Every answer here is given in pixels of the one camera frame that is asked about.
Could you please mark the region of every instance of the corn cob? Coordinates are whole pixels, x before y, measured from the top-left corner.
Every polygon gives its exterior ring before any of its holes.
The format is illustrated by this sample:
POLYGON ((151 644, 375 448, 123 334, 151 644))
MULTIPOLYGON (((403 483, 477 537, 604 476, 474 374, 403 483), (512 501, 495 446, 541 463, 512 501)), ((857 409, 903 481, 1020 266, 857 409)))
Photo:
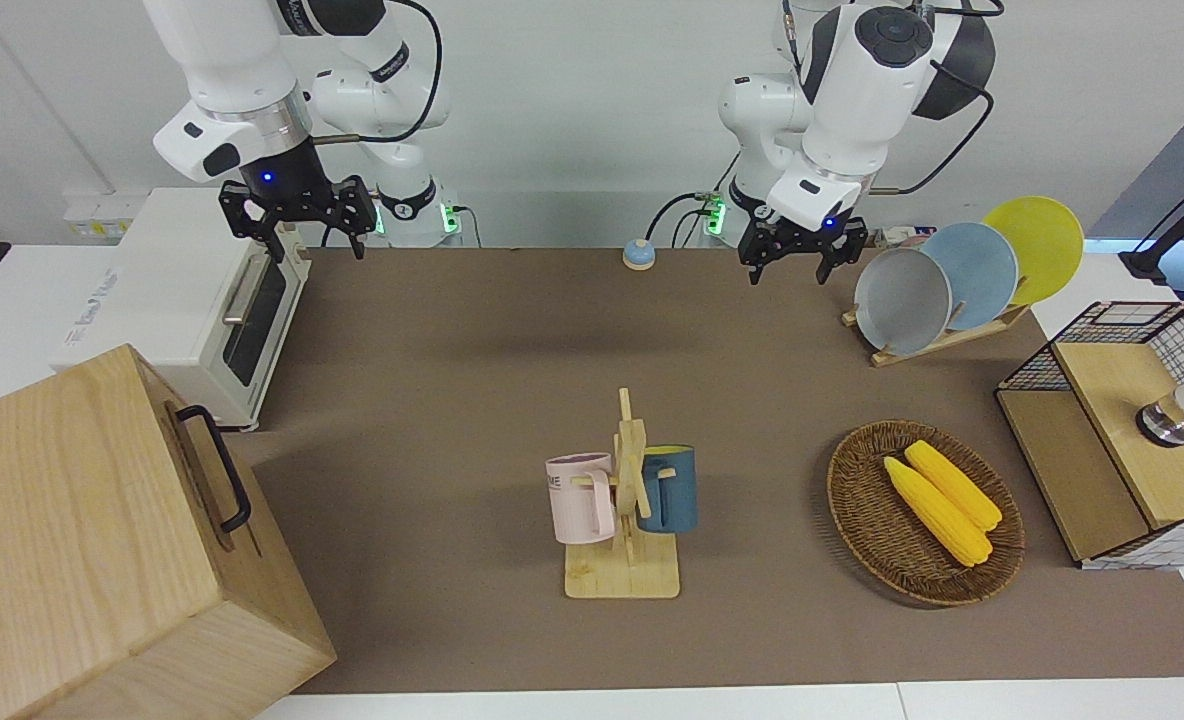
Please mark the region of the corn cob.
POLYGON ((974 527, 957 506, 926 480, 921 472, 903 462, 886 457, 884 470, 890 475, 895 491, 916 513, 926 529, 942 544, 958 562, 973 568, 991 555, 991 542, 974 527))
POLYGON ((918 472, 925 475, 942 495, 961 509, 974 527, 985 533, 996 529, 996 525, 1000 522, 999 507, 996 507, 996 502, 984 495, 979 486, 976 486, 961 469, 953 465, 952 459, 944 457, 924 439, 912 443, 912 446, 903 450, 903 456, 907 456, 908 464, 916 468, 918 472))

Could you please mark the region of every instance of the wooden cabinet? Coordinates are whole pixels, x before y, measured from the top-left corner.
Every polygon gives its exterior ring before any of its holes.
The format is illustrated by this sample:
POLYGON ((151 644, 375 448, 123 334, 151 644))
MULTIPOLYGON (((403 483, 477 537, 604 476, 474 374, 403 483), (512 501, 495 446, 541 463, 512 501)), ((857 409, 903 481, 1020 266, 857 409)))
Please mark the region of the wooden cabinet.
POLYGON ((1082 568, 1184 565, 1184 446, 1154 445, 1135 426, 1137 410, 1176 386, 1154 348, 1055 342, 1043 352, 1067 388, 996 397, 1072 559, 1082 568))
POLYGON ((335 658, 253 474, 180 410, 129 346, 1 398, 0 719, 246 719, 335 658))

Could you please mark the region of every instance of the mug handle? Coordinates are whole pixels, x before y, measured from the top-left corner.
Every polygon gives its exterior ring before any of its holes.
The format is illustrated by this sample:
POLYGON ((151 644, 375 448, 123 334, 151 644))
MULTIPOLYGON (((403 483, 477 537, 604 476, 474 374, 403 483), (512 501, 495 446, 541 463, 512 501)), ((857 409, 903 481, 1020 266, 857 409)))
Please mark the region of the mug handle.
POLYGON ((667 480, 667 478, 675 478, 676 477, 676 468, 673 468, 671 465, 663 465, 659 469, 659 474, 657 474, 656 477, 659 478, 659 525, 662 525, 662 527, 668 527, 668 515, 669 515, 669 512, 668 512, 668 495, 669 495, 669 493, 664 491, 664 480, 667 480))
POLYGON ((600 468, 587 470, 592 475, 592 493, 596 497, 597 534, 614 532, 614 502, 610 497, 610 475, 600 468))

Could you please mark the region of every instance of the wall socket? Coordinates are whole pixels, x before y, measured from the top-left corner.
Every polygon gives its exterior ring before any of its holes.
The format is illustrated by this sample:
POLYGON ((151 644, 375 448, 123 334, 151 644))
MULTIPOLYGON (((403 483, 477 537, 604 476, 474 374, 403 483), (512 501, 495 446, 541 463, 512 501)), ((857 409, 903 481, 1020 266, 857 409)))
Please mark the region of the wall socket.
POLYGON ((114 192, 111 195, 67 197, 63 221, 67 231, 90 245, 116 245, 126 237, 134 217, 148 200, 143 192, 114 192))

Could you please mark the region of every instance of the blue mug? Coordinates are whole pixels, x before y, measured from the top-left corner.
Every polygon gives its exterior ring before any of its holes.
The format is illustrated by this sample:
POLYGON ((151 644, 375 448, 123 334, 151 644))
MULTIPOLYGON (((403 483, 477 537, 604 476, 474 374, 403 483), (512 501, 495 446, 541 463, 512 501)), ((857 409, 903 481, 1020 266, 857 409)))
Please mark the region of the blue mug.
POLYGON ((651 514, 642 518, 638 513, 638 528, 646 533, 686 533, 697 527, 699 481, 693 446, 648 446, 641 474, 646 481, 651 514))

